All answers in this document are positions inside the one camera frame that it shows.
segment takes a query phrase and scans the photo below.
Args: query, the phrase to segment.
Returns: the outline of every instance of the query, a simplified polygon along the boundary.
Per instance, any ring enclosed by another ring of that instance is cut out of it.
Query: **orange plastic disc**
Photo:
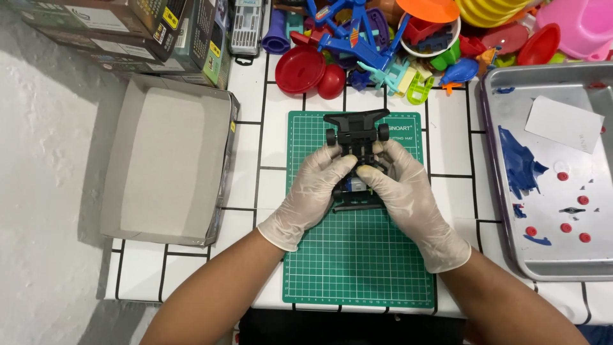
[[[406,13],[432,23],[449,23],[460,16],[453,0],[396,0]]]

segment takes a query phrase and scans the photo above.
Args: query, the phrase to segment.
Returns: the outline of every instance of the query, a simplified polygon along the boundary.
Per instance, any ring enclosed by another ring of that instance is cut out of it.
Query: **grid lines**
[[[304,158],[325,143],[323,121],[331,112],[292,111],[287,136],[286,188]],[[390,138],[423,162],[418,113],[393,112]],[[284,259],[283,301],[433,308],[433,275],[426,272],[417,246],[384,209],[329,211]]]

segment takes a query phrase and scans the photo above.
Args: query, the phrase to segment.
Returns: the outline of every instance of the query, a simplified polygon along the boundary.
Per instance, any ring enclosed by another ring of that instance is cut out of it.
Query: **gloved hand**
[[[264,238],[288,252],[298,250],[304,232],[330,209],[334,186],[357,163],[356,156],[340,154],[340,146],[324,145],[305,158],[281,206],[257,226]]]
[[[394,223],[417,244],[428,272],[464,265],[471,246],[443,219],[424,166],[394,140],[376,142],[373,151],[384,165],[390,165],[388,176],[367,165],[356,173],[385,202]]]

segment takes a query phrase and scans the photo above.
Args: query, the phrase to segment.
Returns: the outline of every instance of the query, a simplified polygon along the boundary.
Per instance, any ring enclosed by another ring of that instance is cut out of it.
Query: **red plastic lid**
[[[502,47],[498,54],[507,54],[518,51],[528,40],[528,28],[524,25],[511,23],[488,30],[481,42],[491,49],[499,45]]]
[[[568,180],[568,174],[565,172],[558,172],[558,180],[560,181]]]
[[[585,195],[582,195],[582,196],[578,197],[577,201],[581,205],[587,205],[587,204],[590,203],[590,199],[587,196],[585,196]]]
[[[276,84],[286,93],[305,93],[317,86],[325,69],[326,59],[317,48],[296,46],[283,54],[276,64]]]
[[[527,227],[526,228],[526,234],[528,234],[529,236],[536,235],[536,228],[535,227]]]
[[[565,233],[569,233],[573,230],[573,227],[569,223],[563,223],[560,225],[560,229]]]
[[[581,234],[579,234],[579,239],[583,243],[588,243],[589,241],[592,240],[592,237],[588,233],[581,233]]]
[[[560,45],[560,27],[556,23],[543,26],[529,38],[517,56],[517,65],[546,64]]]

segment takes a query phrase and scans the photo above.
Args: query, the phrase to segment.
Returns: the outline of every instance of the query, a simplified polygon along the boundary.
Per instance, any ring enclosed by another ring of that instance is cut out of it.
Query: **red plastic wheel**
[[[573,230],[573,227],[569,223],[563,223],[560,225],[560,229],[562,229],[562,232],[569,233]]]
[[[518,66],[546,64],[554,57],[560,45],[560,27],[549,23],[529,38],[517,56]]]
[[[579,234],[579,239],[583,243],[588,243],[589,241],[592,240],[592,237],[588,233],[581,233],[581,234]]]
[[[528,236],[534,236],[536,235],[536,228],[535,227],[527,227],[526,228],[526,234]]]
[[[337,64],[326,66],[324,76],[317,84],[317,93],[323,99],[335,99],[345,89],[345,71]]]
[[[577,202],[579,202],[579,204],[581,204],[581,205],[587,205],[587,204],[590,203],[590,198],[588,198],[585,195],[582,195],[582,196],[577,198]]]
[[[558,180],[560,181],[568,180],[568,174],[565,172],[558,172]]]
[[[283,54],[276,64],[276,84],[286,93],[305,93],[319,83],[325,69],[326,59],[317,48],[298,45]]]

